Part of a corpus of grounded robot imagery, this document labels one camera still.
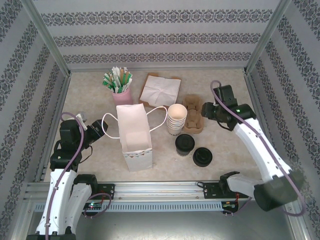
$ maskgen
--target folded napkin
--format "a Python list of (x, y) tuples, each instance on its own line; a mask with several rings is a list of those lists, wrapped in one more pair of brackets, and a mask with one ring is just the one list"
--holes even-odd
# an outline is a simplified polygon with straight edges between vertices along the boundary
[(153, 107), (171, 106), (177, 101), (180, 84), (180, 79), (149, 76), (140, 100)]

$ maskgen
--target beige countertop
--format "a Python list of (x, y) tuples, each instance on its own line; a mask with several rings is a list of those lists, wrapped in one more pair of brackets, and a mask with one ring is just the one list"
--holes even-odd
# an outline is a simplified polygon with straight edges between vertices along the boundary
[[(210, 91), (211, 80), (219, 80), (222, 85), (230, 84), (238, 104), (247, 103), (252, 107), (248, 89), (241, 69), (228, 70), (167, 70), (153, 71), (160, 77), (179, 77), (182, 79), (177, 103), (181, 103), (186, 94), (197, 94), (203, 102), (213, 102)], [(141, 87), (147, 76), (147, 71), (132, 71), (131, 93), (133, 102), (138, 103)], [(86, 125), (101, 119), (105, 113), (117, 115), (111, 92), (102, 85), (104, 72), (73, 73), (65, 99), (63, 111), (77, 114), (85, 112)], [(165, 117), (165, 112), (156, 110), (148, 116), (150, 128), (159, 125)], [(119, 136), (117, 122), (106, 119), (108, 134)], [(99, 182), (122, 181), (198, 181), (218, 180), (219, 177), (231, 171), (260, 179), (259, 169), (248, 152), (246, 146), (234, 132), (218, 126), (213, 120), (204, 120), (204, 129), (200, 134), (191, 134), (195, 140), (195, 148), (185, 157), (179, 156), (175, 147), (175, 136), (169, 135), (166, 125), (151, 132), (153, 167), (138, 172), (129, 172), (122, 155), (118, 139), (103, 136), (92, 144), (92, 156), (81, 163), (79, 174), (95, 174)], [(55, 140), (59, 140), (59, 131)], [(194, 151), (199, 147), (211, 150), (212, 162), (207, 167), (198, 167), (192, 159)], [(86, 158), (90, 149), (82, 151)], [(48, 168), (45, 181), (50, 179)]]

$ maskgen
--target damask wallpaper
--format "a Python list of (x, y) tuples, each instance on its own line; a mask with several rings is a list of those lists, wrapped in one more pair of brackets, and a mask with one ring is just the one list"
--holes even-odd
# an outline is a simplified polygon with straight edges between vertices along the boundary
[(71, 70), (245, 67), (279, 0), (35, 0)]
[(273, 145), (304, 174), (312, 239), (320, 239), (319, 3), (291, 2), (251, 72)]
[(0, 240), (37, 172), (65, 76), (19, 0), (0, 0)]

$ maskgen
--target gray floor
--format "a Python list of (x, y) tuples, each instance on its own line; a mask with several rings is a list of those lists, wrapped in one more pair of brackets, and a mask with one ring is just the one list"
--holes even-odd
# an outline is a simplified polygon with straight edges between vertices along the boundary
[[(35, 213), (34, 233), (42, 213)], [(109, 212), (80, 217), (77, 240), (294, 240), (288, 218), (255, 202), (234, 217), (220, 212)]]

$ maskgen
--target black cup lid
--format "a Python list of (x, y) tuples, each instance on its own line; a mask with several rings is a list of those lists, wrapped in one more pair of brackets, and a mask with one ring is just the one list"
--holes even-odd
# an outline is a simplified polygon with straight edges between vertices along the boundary
[(193, 161), (199, 167), (206, 167), (212, 161), (212, 153), (208, 148), (199, 147), (194, 151)]
[(175, 139), (175, 147), (182, 152), (190, 152), (195, 147), (195, 140), (188, 134), (181, 134)]

